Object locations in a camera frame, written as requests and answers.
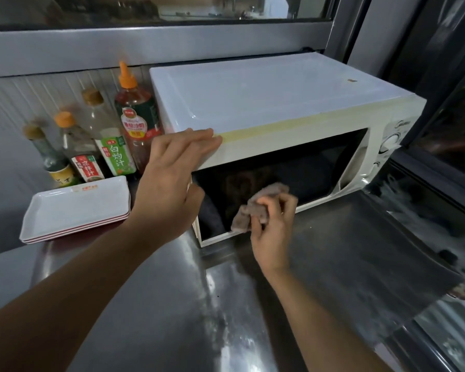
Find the sauce bottle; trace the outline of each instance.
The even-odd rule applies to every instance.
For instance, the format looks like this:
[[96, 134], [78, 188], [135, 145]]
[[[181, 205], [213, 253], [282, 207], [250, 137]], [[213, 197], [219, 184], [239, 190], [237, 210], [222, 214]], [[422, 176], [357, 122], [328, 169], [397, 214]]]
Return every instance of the sauce bottle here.
[[121, 91], [115, 96], [115, 108], [129, 142], [129, 149], [140, 173], [143, 173], [150, 157], [152, 139], [161, 134], [157, 103], [152, 94], [138, 87], [136, 78], [120, 61]]
[[84, 181], [96, 181], [112, 174], [90, 134], [76, 124], [70, 112], [59, 112], [55, 122], [60, 127], [62, 149]]
[[97, 89], [86, 89], [82, 96], [90, 108], [85, 126], [88, 127], [112, 174], [133, 176], [136, 164], [124, 139], [123, 128], [118, 118], [106, 108], [104, 98]]
[[52, 147], [39, 126], [25, 125], [22, 132], [35, 145], [42, 157], [43, 168], [53, 177], [59, 187], [69, 187], [80, 183], [69, 160]]

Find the person's right hand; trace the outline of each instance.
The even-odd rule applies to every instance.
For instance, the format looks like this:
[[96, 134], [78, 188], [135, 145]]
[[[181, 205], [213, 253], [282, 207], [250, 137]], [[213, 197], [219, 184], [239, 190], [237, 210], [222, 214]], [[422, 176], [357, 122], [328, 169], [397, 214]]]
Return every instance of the person's right hand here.
[[282, 193], [274, 198], [262, 197], [257, 203], [267, 206], [269, 223], [262, 230], [259, 219], [251, 217], [251, 245], [255, 259], [268, 279], [276, 271], [289, 269], [288, 244], [298, 199]]
[[191, 172], [222, 143], [222, 137], [213, 135], [212, 129], [187, 129], [152, 141], [134, 207], [123, 223], [143, 247], [159, 248], [192, 225], [205, 194], [196, 184], [188, 187]]

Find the bottle cap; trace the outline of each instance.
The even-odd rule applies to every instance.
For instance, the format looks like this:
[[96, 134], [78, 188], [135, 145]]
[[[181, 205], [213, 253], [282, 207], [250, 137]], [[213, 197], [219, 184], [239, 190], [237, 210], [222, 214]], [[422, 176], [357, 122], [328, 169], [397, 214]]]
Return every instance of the bottle cap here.
[[94, 87], [83, 90], [81, 95], [83, 96], [84, 103], [86, 103], [88, 106], [98, 106], [104, 102], [104, 97], [102, 97], [100, 91]]
[[124, 61], [119, 61], [120, 66], [120, 76], [119, 82], [120, 87], [123, 89], [133, 89], [134, 87], [138, 87], [138, 82], [136, 81], [136, 77], [131, 73], [129, 68], [127, 67]]
[[76, 121], [70, 112], [59, 112], [53, 119], [61, 128], [68, 128], [69, 126], [76, 125]]
[[35, 124], [24, 125], [22, 128], [22, 134], [31, 141], [45, 138], [45, 134], [42, 129]]

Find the microwave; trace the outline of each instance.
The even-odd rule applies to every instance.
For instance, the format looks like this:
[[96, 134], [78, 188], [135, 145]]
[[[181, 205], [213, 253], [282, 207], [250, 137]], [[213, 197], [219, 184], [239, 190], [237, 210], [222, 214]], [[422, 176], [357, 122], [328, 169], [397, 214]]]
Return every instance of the microwave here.
[[236, 235], [232, 219], [282, 182], [297, 212], [360, 190], [419, 118], [425, 99], [319, 53], [154, 67], [165, 133], [213, 128], [220, 148], [192, 174], [205, 191], [200, 245]]

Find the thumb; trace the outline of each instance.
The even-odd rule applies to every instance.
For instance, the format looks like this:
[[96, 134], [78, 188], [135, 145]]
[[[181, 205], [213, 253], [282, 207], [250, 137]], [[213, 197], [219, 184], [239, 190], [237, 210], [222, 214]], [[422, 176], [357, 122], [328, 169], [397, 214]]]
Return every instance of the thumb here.
[[188, 188], [188, 193], [186, 194], [186, 200], [184, 201], [184, 208], [186, 215], [189, 216], [192, 222], [198, 216], [200, 211], [200, 206], [205, 197], [205, 192], [195, 183], [192, 183]]
[[251, 216], [251, 240], [258, 240], [262, 235], [262, 225], [257, 217]]

